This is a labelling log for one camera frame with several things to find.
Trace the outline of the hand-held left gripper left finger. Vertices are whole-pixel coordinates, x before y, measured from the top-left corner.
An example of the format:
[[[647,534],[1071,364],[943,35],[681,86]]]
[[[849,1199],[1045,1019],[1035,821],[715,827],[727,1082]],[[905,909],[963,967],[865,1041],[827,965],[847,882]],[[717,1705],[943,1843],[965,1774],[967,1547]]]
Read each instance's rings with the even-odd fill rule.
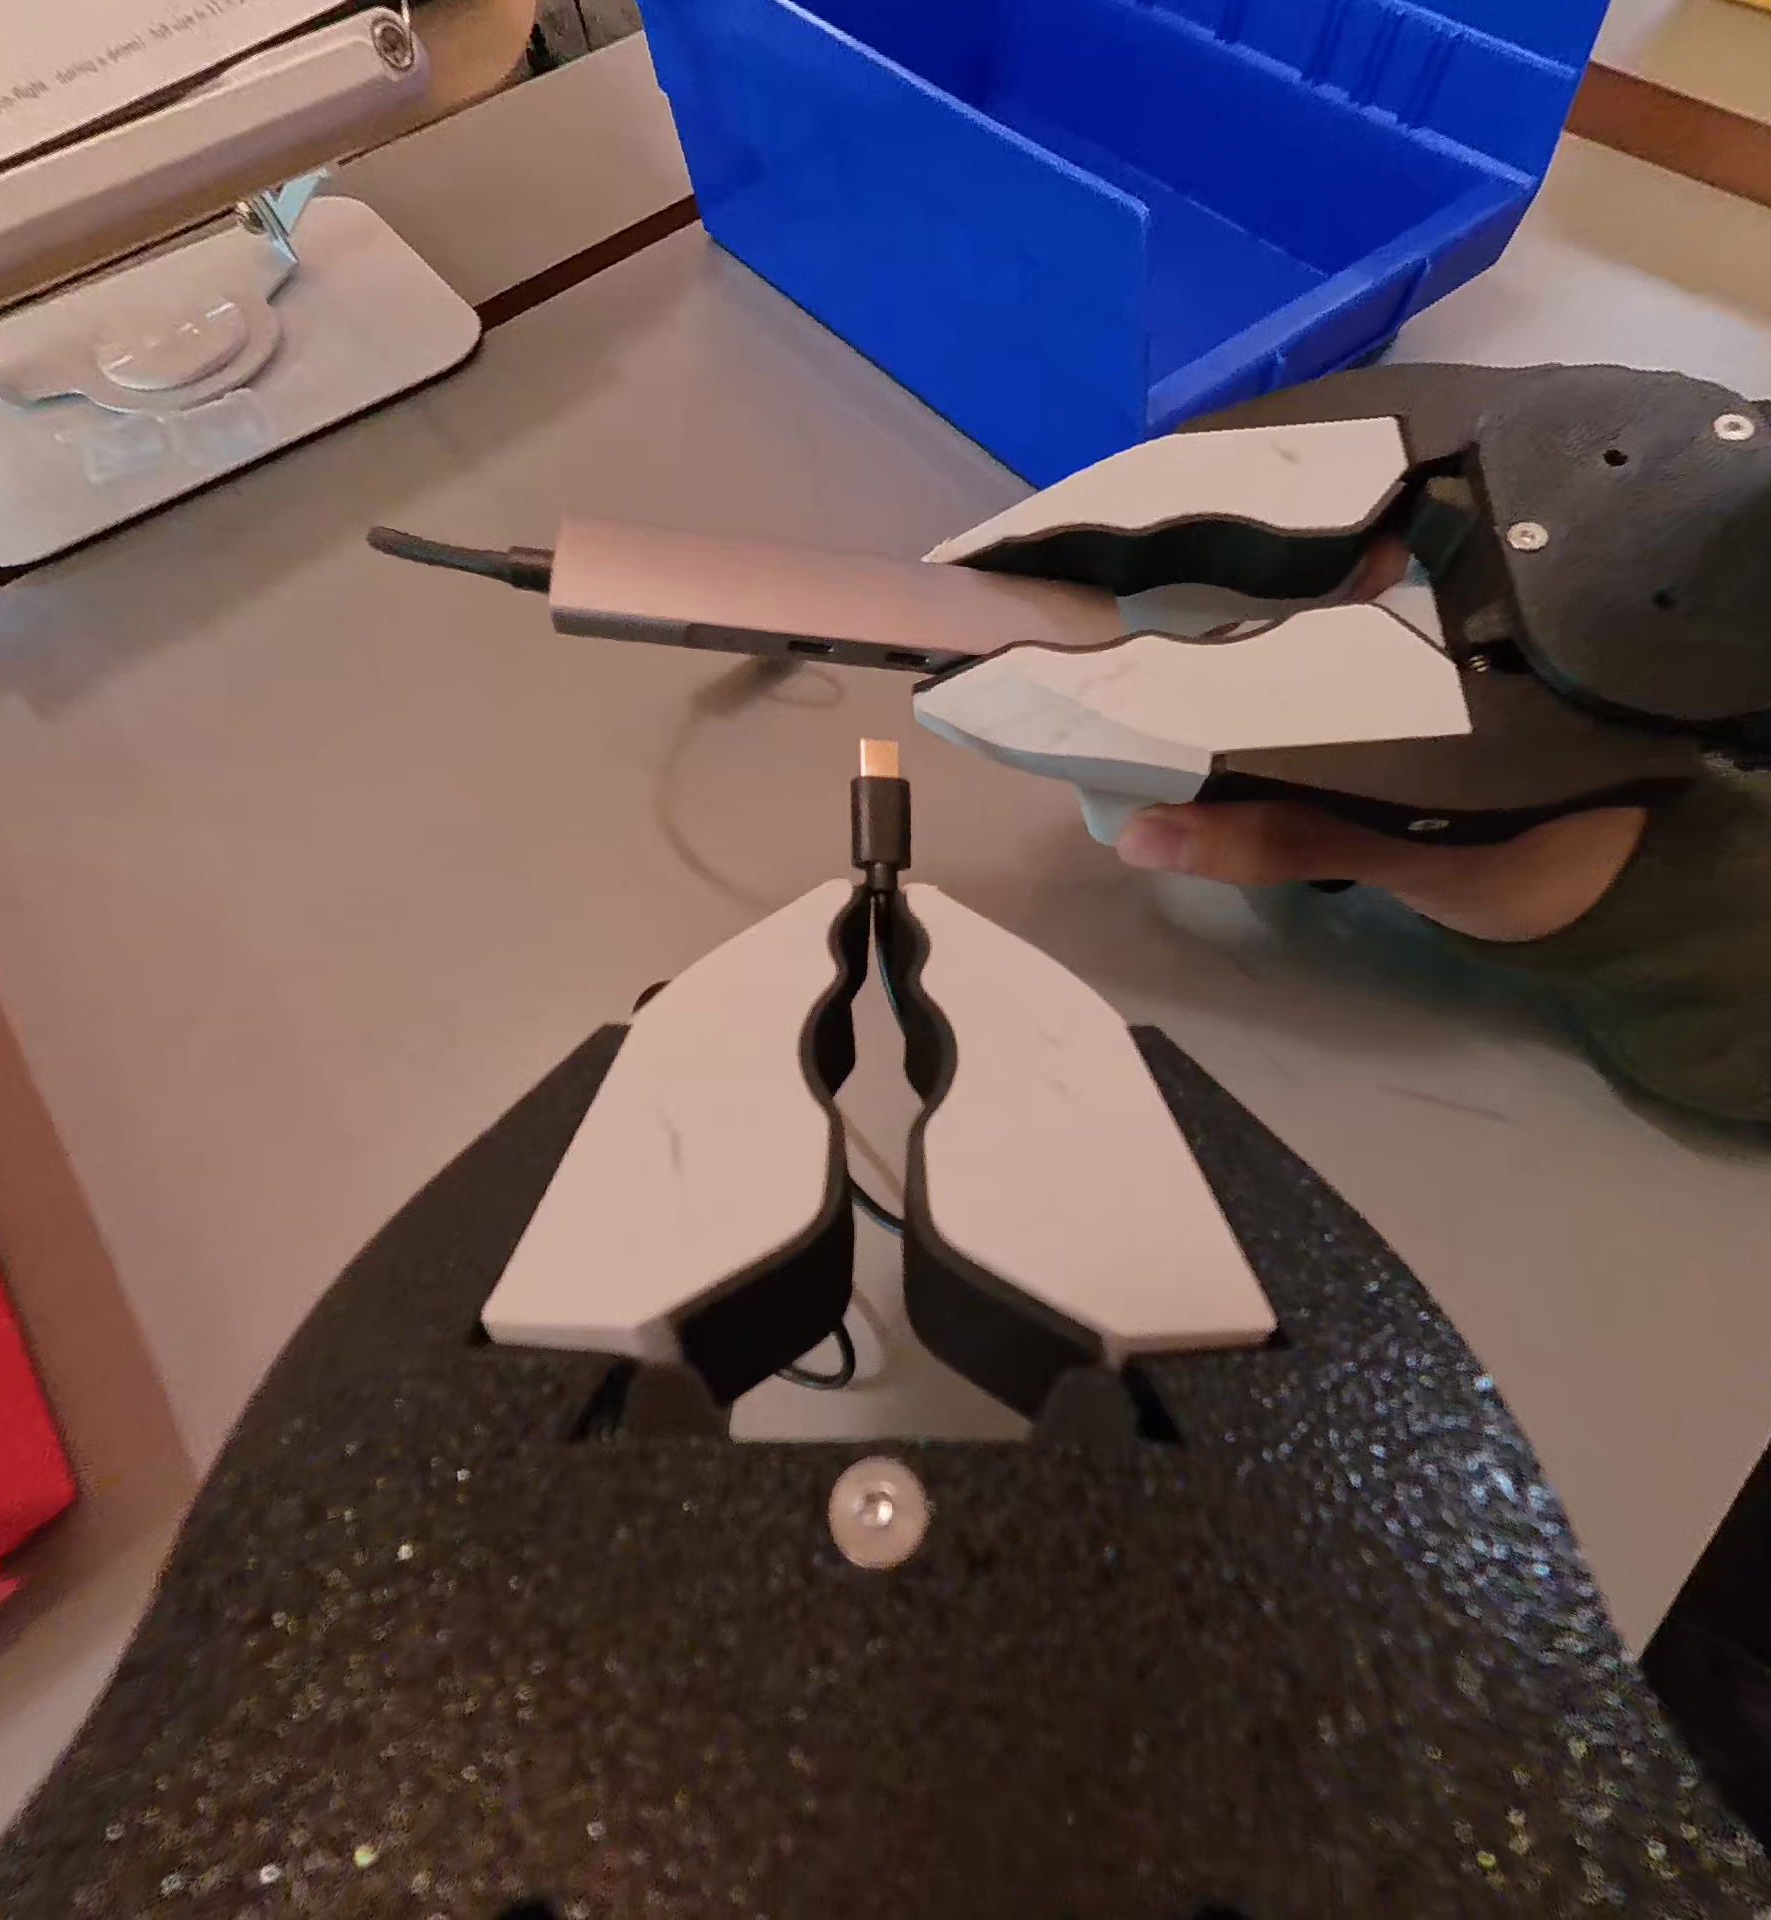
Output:
[[[481,1310],[491,1342],[683,1366],[729,1406],[829,1338],[865,971],[865,892],[831,878],[645,1000]]]

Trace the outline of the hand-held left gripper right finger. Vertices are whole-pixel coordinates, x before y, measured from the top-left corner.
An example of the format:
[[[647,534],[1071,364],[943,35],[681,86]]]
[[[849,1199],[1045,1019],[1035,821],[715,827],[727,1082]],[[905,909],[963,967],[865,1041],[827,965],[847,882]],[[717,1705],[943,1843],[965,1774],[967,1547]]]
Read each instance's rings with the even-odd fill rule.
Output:
[[[937,887],[893,904],[919,1096],[901,1290],[919,1342],[1019,1418],[1071,1377],[1273,1341],[1277,1315],[1127,1021]]]

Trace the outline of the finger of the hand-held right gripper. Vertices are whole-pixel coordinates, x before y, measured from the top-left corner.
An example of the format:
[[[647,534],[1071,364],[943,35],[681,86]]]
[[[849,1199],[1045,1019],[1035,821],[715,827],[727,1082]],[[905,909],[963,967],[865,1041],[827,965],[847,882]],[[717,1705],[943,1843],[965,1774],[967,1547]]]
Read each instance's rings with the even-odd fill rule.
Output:
[[[1133,599],[1332,596],[1414,461],[1392,417],[1179,433],[1129,446],[939,542],[927,564]]]
[[[1103,847],[1145,808],[1191,804],[1229,755],[1472,729],[1454,662],[1374,603],[1295,613],[1229,639],[1017,645],[921,684],[911,714],[955,749],[1071,788]]]

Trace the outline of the grey usb hub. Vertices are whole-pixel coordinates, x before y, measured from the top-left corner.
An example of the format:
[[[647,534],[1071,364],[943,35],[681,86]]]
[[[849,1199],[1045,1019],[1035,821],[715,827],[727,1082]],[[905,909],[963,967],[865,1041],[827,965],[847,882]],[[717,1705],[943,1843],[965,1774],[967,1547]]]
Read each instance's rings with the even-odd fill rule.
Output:
[[[1099,588],[601,519],[561,523],[547,607],[567,637],[917,678],[1127,632]]]

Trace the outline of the person's right hand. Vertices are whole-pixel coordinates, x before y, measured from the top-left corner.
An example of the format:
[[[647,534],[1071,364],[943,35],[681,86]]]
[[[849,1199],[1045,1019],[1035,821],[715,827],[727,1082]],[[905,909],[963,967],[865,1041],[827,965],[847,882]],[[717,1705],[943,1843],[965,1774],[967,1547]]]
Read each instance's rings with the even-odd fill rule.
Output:
[[[1412,844],[1293,803],[1161,804],[1121,828],[1131,869],[1239,888],[1348,882],[1462,939],[1512,947],[1574,923],[1636,852],[1638,808],[1568,815],[1496,844]]]

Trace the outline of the blue plastic bin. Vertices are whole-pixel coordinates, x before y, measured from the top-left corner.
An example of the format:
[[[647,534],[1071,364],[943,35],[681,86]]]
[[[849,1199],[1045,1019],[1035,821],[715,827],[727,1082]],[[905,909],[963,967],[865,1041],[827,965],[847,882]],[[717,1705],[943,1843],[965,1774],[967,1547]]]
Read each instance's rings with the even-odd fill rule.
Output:
[[[639,10],[707,236],[1045,487],[1484,273],[1606,4]]]

